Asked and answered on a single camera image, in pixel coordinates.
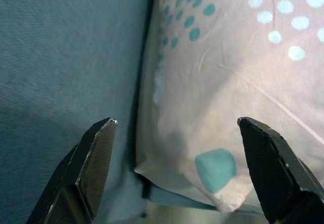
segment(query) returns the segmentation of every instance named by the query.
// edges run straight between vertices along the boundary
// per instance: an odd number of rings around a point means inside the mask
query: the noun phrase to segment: cloth surface
[[[236,121],[288,141],[324,184],[324,0],[156,0],[136,171],[221,211],[258,210]]]
[[[264,216],[249,216],[237,213],[220,213],[196,208],[175,208],[147,204],[147,217],[132,224],[268,224]]]
[[[96,223],[145,211],[132,170],[151,0],[0,0],[0,222],[25,223],[93,123],[118,120]]]

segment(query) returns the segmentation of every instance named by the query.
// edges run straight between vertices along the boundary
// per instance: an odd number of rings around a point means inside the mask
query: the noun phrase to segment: blue-gray fabric background
[[[152,0],[0,0],[0,223],[25,223],[85,130],[118,120],[96,223],[145,210],[132,172]]]

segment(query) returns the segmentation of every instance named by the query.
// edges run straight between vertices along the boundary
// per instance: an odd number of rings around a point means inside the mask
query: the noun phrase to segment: pillow
[[[270,125],[324,184],[324,0],[156,0],[136,172],[220,211],[262,212],[239,117]]]

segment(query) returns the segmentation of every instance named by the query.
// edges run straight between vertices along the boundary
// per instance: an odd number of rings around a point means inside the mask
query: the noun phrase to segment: white pillowcase
[[[323,185],[324,21],[313,5],[156,0],[136,172],[220,211],[262,212],[236,124],[249,116],[280,132]]]

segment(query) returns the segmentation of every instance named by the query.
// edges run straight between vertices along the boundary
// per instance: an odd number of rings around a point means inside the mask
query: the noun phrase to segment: black metal jaw
[[[324,223],[324,189],[284,138],[252,118],[238,119],[254,188],[270,224]]]
[[[55,169],[27,224],[92,223],[108,176],[117,121],[95,123]]]

